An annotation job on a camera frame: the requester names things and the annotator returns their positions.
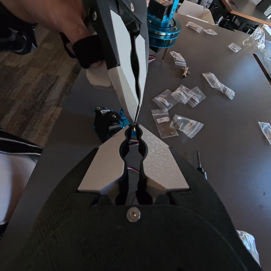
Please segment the clear bag with brass nuts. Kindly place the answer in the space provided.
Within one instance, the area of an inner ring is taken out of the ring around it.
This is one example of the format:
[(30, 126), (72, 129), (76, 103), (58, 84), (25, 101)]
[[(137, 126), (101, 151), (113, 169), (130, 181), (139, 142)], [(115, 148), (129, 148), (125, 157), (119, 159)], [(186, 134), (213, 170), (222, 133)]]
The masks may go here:
[(170, 127), (171, 118), (166, 109), (151, 110), (161, 138), (178, 136), (175, 128)]

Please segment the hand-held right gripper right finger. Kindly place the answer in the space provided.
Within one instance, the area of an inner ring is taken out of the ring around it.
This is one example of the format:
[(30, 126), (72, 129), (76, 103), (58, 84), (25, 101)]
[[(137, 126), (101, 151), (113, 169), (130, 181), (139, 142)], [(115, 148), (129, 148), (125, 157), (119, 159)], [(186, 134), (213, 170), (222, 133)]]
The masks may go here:
[(143, 192), (175, 192), (188, 191), (185, 180), (169, 146), (137, 124), (138, 151), (140, 161), (140, 177), (138, 190)]

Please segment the person's left hand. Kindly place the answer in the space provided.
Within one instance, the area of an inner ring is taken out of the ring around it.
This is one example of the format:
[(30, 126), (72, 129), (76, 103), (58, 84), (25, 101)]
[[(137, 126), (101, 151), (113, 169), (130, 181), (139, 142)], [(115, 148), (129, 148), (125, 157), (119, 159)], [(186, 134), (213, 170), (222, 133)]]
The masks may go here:
[(71, 44), (93, 34), (85, 25), (86, 11), (82, 1), (73, 0), (10, 0), (1, 1), (9, 12), (30, 24), (66, 35)]

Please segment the large clear plastic wrap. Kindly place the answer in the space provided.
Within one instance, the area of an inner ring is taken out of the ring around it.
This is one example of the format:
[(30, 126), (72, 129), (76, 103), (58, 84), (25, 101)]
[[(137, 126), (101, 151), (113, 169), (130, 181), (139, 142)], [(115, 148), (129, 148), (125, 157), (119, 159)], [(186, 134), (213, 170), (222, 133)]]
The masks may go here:
[(253, 49), (257, 49), (260, 53), (263, 54), (264, 57), (269, 58), (271, 57), (271, 41), (270, 35), (264, 31), (264, 28), (257, 27), (254, 32), (243, 41), (244, 46), (252, 47)]

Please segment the dark brown desk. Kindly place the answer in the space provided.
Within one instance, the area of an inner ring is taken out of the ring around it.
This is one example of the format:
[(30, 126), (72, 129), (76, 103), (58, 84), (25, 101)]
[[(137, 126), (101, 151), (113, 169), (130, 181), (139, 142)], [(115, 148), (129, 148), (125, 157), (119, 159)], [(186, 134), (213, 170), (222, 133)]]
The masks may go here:
[[(194, 108), (178, 103), (170, 110), (171, 117), (204, 123), (200, 132), (192, 139), (180, 134), (164, 141), (192, 165), (199, 150), (208, 182), (234, 226), (256, 238), (261, 266), (270, 270), (270, 145), (258, 125), (270, 123), (270, 83), (253, 48), (242, 46), (247, 34), (177, 16), (182, 30), (173, 50), (183, 55), (191, 72), (183, 84), (199, 86), (207, 98)], [(189, 21), (218, 35), (198, 33), (186, 27)], [(239, 52), (228, 48), (232, 42), (241, 47)], [(235, 92), (233, 100), (210, 86), (202, 75), (207, 72)], [(82, 69), (2, 238), (1, 270), (12, 270), (53, 189), (101, 143), (93, 128), (98, 104), (120, 106), (113, 91), (91, 86)]]

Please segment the clear bag with silver screws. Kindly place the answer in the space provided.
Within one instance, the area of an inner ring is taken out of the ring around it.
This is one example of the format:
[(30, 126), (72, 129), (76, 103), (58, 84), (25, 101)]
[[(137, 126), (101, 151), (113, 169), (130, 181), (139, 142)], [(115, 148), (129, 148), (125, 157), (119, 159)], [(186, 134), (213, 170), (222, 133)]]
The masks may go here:
[(204, 124), (198, 121), (179, 115), (174, 115), (174, 118), (170, 124), (171, 128), (182, 131), (189, 138), (193, 138), (203, 126)]

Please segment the black servo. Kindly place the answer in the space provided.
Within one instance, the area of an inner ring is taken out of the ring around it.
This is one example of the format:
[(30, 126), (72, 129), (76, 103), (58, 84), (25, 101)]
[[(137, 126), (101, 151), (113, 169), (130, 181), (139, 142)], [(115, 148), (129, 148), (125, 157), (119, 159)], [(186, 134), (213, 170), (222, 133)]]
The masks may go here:
[(94, 129), (96, 130), (96, 133), (104, 145), (109, 146), (118, 144), (120, 146), (125, 141), (127, 144), (129, 144), (129, 146), (135, 146), (139, 144), (139, 140), (134, 139), (136, 136), (134, 127), (131, 131), (129, 130), (129, 140), (125, 137), (125, 132), (127, 132), (126, 129), (124, 132), (121, 132), (119, 135), (117, 135), (116, 138), (111, 139), (120, 130), (130, 125), (129, 120), (123, 116), (123, 109), (121, 109), (120, 113), (118, 113), (108, 108), (96, 107), (94, 112), (96, 114), (94, 120)]

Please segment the person's white shirt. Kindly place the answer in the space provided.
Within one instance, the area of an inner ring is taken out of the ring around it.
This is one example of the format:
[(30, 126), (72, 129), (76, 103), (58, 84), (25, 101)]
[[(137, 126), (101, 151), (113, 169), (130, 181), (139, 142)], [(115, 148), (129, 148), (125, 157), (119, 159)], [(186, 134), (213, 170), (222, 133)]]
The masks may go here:
[(10, 221), (38, 159), (30, 154), (0, 154), (0, 225)]

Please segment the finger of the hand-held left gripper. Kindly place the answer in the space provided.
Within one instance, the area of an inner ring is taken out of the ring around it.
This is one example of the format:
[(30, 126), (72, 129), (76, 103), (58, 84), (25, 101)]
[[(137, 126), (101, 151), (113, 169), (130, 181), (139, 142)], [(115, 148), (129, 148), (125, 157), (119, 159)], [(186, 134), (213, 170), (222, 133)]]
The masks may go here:
[(108, 70), (130, 123), (136, 123), (141, 107), (141, 35), (130, 37), (122, 18), (110, 10), (120, 65)]
[(147, 76), (147, 67), (146, 67), (145, 39), (140, 34), (135, 39), (135, 49), (139, 64), (139, 76), (138, 76), (138, 83), (140, 87), (139, 105), (141, 106)]

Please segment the long twisted clear plastic bag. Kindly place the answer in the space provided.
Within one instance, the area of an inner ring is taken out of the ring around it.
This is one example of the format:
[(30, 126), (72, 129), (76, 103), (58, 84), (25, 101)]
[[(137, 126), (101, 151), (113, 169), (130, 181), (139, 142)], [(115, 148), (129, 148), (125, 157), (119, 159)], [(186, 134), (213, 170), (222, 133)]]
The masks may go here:
[(202, 73), (202, 75), (205, 77), (205, 79), (212, 88), (218, 89), (223, 94), (225, 94), (230, 100), (233, 100), (233, 98), (235, 97), (235, 92), (232, 89), (225, 86), (224, 84), (222, 84), (213, 73), (207, 72)]

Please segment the person's striped black jacket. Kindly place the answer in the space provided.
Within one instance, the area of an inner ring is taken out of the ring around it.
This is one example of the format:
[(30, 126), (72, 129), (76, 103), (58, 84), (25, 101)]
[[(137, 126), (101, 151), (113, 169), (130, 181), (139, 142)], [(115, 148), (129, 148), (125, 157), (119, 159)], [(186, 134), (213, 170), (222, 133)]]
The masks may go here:
[(0, 129), (0, 152), (10, 155), (41, 156), (43, 148)]

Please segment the black screwdriver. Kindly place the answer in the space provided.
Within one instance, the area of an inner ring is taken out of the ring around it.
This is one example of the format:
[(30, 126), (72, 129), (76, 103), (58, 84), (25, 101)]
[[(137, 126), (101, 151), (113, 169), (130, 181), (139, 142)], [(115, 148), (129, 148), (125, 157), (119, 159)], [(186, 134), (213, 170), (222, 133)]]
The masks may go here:
[(197, 150), (197, 161), (198, 161), (198, 167), (197, 170), (205, 177), (205, 179), (207, 180), (207, 174), (204, 171), (202, 165), (201, 165), (201, 160), (200, 160), (200, 155), (199, 155), (199, 151)]

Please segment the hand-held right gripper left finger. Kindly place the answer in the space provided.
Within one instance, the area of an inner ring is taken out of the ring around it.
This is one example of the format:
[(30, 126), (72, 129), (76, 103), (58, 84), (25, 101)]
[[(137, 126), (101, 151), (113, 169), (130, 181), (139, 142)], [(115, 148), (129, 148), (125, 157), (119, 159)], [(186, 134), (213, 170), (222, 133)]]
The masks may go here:
[(125, 158), (130, 139), (131, 125), (128, 125), (100, 145), (78, 187), (79, 192), (127, 197), (129, 184)]

